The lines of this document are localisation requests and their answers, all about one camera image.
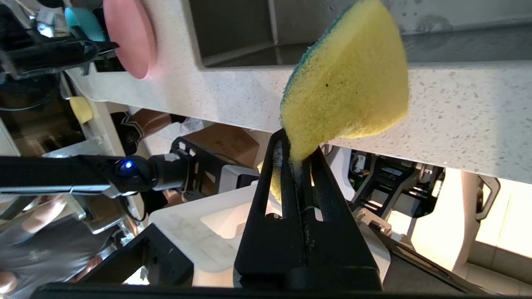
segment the sponge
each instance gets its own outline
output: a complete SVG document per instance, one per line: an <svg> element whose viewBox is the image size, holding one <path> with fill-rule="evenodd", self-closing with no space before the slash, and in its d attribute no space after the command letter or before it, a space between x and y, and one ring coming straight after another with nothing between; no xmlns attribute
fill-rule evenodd
<svg viewBox="0 0 532 299"><path fill-rule="evenodd" d="M408 66L399 30L379 0L348 9L303 56L281 118L293 161L320 142L379 134L406 115Z"/></svg>

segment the sink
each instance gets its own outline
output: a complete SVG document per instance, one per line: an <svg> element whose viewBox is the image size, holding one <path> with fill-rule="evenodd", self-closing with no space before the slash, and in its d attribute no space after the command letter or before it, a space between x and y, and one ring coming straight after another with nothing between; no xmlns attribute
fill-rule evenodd
<svg viewBox="0 0 532 299"><path fill-rule="evenodd" d="M190 0L205 67L296 64L357 0ZM416 62L532 59L530 0L383 0Z"/></svg>

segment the speckled countertop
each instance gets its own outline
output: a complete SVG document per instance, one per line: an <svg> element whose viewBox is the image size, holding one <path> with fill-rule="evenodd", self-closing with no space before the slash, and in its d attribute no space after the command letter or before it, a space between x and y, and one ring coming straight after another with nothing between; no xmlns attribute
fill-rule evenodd
<svg viewBox="0 0 532 299"><path fill-rule="evenodd" d="M264 131L280 128L293 67L205 69L187 0L145 1L158 43L150 77L69 75L96 101ZM379 136L331 143L532 183L532 61L410 64L409 115Z"/></svg>

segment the cardboard box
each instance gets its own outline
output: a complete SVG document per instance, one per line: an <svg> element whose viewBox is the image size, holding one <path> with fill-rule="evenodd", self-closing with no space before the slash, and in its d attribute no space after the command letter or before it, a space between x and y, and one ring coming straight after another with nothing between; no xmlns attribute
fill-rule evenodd
<svg viewBox="0 0 532 299"><path fill-rule="evenodd" d="M259 144L246 131L227 124L215 123L184 137L211 153L226 155L251 168L259 150Z"/></svg>

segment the white countertop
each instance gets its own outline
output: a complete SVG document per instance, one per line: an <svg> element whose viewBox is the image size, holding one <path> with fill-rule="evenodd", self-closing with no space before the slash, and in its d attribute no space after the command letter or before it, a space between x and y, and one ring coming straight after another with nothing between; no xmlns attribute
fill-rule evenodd
<svg viewBox="0 0 532 299"><path fill-rule="evenodd" d="M81 77L96 101L166 111L264 131L280 128L293 67L206 69L188 0L145 1L158 44L145 80L126 72ZM379 136L331 143L532 183L532 61L411 64L408 116Z"/></svg>

